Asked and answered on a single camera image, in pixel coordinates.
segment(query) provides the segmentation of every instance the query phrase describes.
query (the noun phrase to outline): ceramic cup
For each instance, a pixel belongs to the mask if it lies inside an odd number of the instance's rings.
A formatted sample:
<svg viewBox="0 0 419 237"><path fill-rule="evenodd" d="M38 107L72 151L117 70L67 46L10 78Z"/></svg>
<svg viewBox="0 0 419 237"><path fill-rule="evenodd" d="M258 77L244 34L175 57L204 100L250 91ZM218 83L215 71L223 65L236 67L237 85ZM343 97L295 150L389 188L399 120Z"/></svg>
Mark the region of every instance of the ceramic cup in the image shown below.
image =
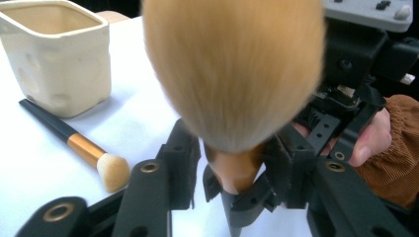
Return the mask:
<svg viewBox="0 0 419 237"><path fill-rule="evenodd" d="M65 0L0 3L0 39L26 97L77 116L111 94L109 23Z"/></svg>

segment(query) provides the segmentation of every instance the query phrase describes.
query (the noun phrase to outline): gold ferrule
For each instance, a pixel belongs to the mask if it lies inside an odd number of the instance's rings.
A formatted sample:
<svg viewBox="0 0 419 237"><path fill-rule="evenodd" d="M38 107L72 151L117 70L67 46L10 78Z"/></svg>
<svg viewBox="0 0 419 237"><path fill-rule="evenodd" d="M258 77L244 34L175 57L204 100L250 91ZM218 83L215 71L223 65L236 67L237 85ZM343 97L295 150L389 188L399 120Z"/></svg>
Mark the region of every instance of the gold ferrule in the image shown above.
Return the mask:
<svg viewBox="0 0 419 237"><path fill-rule="evenodd" d="M251 150L230 154L205 145L209 166L222 188L232 195L243 194L252 187L262 165L264 148L263 143Z"/></svg>
<svg viewBox="0 0 419 237"><path fill-rule="evenodd" d="M96 168L99 158L106 153L101 147L80 133L72 134L67 140L67 145L94 168Z"/></svg>

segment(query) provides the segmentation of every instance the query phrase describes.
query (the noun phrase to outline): brown sleeve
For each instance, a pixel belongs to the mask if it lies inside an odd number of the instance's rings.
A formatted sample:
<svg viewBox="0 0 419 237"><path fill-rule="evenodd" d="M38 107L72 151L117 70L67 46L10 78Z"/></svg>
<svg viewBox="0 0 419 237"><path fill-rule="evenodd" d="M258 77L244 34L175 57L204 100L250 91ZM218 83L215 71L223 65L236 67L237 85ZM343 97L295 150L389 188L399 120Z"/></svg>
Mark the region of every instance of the brown sleeve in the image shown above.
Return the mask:
<svg viewBox="0 0 419 237"><path fill-rule="evenodd" d="M402 95L386 100L391 145L356 170L376 195L410 208L419 194L419 103Z"/></svg>

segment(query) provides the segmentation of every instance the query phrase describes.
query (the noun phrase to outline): white tablecloth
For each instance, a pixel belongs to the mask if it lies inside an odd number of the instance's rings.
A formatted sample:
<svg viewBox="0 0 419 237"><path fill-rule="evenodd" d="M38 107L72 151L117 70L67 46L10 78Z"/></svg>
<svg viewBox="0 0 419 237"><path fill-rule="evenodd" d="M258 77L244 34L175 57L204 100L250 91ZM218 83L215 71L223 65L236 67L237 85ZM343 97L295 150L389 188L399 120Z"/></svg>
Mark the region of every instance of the white tablecloth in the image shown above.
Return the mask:
<svg viewBox="0 0 419 237"><path fill-rule="evenodd" d="M88 205L109 196L97 171L43 127L18 102L24 99L0 46L0 236L14 236L42 205L61 197ZM153 159L179 117L170 107L144 51L141 18L111 25L111 98L65 121L132 167ZM199 164L195 209L173 211L174 237L229 236L220 196L206 203ZM305 210L264 211L245 236L311 236Z"/></svg>

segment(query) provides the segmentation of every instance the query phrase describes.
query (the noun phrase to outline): makeup brush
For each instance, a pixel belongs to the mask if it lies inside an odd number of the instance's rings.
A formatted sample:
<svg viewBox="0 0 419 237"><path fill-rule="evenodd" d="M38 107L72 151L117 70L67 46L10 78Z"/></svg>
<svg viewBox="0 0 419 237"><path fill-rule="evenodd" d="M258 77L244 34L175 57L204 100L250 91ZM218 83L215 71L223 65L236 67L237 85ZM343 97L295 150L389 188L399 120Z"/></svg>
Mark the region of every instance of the makeup brush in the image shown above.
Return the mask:
<svg viewBox="0 0 419 237"><path fill-rule="evenodd" d="M319 0L143 2L147 54L230 194L253 184L263 142L308 103L324 49Z"/></svg>
<svg viewBox="0 0 419 237"><path fill-rule="evenodd" d="M113 193L126 186L129 179L129 166L126 159L107 153L73 127L28 99L20 101L19 104L60 140L67 143L87 163L96 168L108 192Z"/></svg>

